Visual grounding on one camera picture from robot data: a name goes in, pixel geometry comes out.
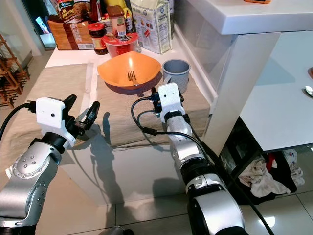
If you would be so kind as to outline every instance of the jar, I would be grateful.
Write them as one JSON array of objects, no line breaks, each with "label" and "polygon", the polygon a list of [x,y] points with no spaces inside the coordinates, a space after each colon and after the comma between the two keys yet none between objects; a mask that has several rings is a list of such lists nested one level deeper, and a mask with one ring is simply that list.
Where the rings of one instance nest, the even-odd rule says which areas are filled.
[{"label": "jar", "polygon": [[116,37],[126,35],[124,11],[120,6],[108,6],[107,12],[113,27],[113,34]]},{"label": "jar", "polygon": [[93,48],[96,54],[105,55],[108,54],[108,49],[102,40],[104,35],[106,34],[106,30],[102,23],[91,23],[88,26],[89,35],[91,36],[93,42]]},{"label": "jar", "polygon": [[138,44],[137,33],[128,33],[124,37],[106,35],[103,37],[110,56],[116,57],[129,51],[135,51]]}]

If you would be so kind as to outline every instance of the red container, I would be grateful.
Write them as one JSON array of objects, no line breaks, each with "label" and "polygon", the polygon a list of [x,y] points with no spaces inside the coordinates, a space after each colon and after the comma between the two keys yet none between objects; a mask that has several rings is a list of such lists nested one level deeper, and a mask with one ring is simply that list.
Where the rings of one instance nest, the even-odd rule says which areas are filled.
[{"label": "red container", "polygon": [[126,52],[135,50],[137,46],[138,36],[136,33],[128,33],[124,37],[114,37],[106,35],[103,37],[110,56],[116,57]]}]

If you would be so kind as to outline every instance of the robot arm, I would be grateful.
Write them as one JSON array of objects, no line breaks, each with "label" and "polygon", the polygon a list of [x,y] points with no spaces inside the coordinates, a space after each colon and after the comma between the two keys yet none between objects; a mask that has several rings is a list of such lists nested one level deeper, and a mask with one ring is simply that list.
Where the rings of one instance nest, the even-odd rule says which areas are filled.
[{"label": "robot arm", "polygon": [[75,100],[76,96],[70,95],[64,101],[44,97],[30,103],[44,136],[34,139],[28,150],[15,160],[11,178],[0,192],[0,234],[35,234],[61,154],[68,146],[74,146],[77,136],[90,129],[97,117],[98,101],[93,103],[83,122],[75,122],[68,115]]},{"label": "robot arm", "polygon": [[[170,83],[159,87],[162,107],[160,117],[168,132],[192,135],[186,122],[185,111],[177,85]],[[241,210],[214,171],[197,144],[181,135],[169,135],[171,153],[180,170],[189,197],[188,214],[194,235],[219,235],[227,231],[247,234]]]}]

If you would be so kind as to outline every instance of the white countertop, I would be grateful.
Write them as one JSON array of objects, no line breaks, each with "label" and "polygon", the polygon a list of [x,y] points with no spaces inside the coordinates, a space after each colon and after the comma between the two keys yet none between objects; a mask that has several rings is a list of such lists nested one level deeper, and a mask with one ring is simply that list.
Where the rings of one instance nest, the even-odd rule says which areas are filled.
[{"label": "white countertop", "polygon": [[284,33],[240,117],[264,151],[313,143],[313,31]]},{"label": "white countertop", "polygon": [[[161,64],[170,59],[180,58],[182,60],[187,60],[186,55],[183,52],[183,48],[179,46],[176,37],[173,39],[173,49],[164,53],[163,55],[154,53],[152,51],[142,49],[142,54],[148,55]],[[58,50],[55,48],[51,58],[49,59],[47,67],[52,66],[62,66],[62,65],[73,65],[73,64],[87,64],[96,63],[98,65],[110,60],[109,54],[97,55],[94,50]]]},{"label": "white countertop", "polygon": [[188,0],[220,34],[313,30],[312,0]]}]

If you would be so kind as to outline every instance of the white counter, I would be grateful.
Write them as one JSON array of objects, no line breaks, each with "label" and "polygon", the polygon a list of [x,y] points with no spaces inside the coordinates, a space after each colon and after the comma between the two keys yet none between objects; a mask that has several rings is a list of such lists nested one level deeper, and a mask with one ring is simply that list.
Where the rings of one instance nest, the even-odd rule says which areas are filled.
[{"label": "white counter", "polygon": [[240,114],[264,151],[313,143],[313,98],[302,90],[313,86],[312,42],[313,32],[282,34]]},{"label": "white counter", "polygon": [[188,0],[220,34],[313,30],[312,0]]}]

